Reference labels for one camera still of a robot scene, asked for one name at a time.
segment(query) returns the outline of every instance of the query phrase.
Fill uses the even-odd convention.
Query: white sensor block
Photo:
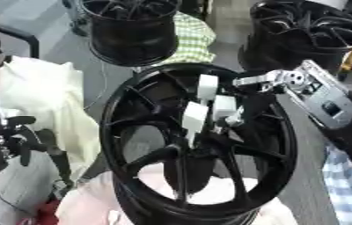
[[[198,99],[203,102],[213,100],[217,93],[218,76],[201,74],[198,83]]]
[[[229,117],[237,111],[236,99],[232,96],[216,95],[213,104],[213,121],[223,117]]]
[[[182,126],[188,131],[200,133],[205,125],[209,108],[195,102],[188,102],[183,114]]]

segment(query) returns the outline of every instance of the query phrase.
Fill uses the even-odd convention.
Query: plaid fabric
[[[159,64],[175,62],[212,62],[215,55],[208,50],[216,35],[198,18],[178,12],[174,16],[179,47],[176,53]]]
[[[352,224],[352,162],[348,155],[331,146],[322,169],[329,197],[340,225]]]

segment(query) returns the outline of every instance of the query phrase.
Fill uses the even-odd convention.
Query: white fabric
[[[66,150],[77,180],[99,153],[99,126],[83,109],[83,73],[63,65],[13,56],[0,68],[0,106],[33,116],[34,130],[50,129]]]
[[[174,198],[172,188],[164,180],[162,164],[143,168],[139,178],[151,189]],[[257,184],[255,179],[244,179],[247,190]],[[229,178],[212,177],[208,185],[189,200],[194,204],[216,204],[231,200],[233,183]],[[62,200],[56,212],[58,225],[133,225],[122,212],[114,194],[112,172],[105,172],[73,190]],[[253,225],[297,225],[291,211],[279,199],[263,206]]]

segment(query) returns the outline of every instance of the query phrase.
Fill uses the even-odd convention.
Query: blue checkered cloth
[[[352,162],[348,155],[330,146],[322,169],[329,197],[340,225],[352,224]]]

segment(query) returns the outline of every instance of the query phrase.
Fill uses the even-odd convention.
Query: concrete floor
[[[247,9],[252,3],[238,0],[215,1],[209,23],[217,33],[211,51],[217,54],[215,64],[242,71],[237,62],[237,50],[250,32]],[[84,100],[90,104],[104,86],[101,61],[93,56],[85,39],[69,30],[69,19],[59,0],[0,0],[0,23],[13,25],[37,35],[41,44],[41,59],[73,62],[84,72]],[[3,38],[4,48],[11,54],[27,55],[26,46],[17,40]],[[88,113],[98,119],[103,105],[112,92],[131,77],[130,69],[104,65],[108,88],[103,98]],[[281,200],[291,208],[301,225],[338,224],[326,194],[321,176],[325,141],[307,117],[286,97],[280,102],[290,115],[298,136],[297,170]]]

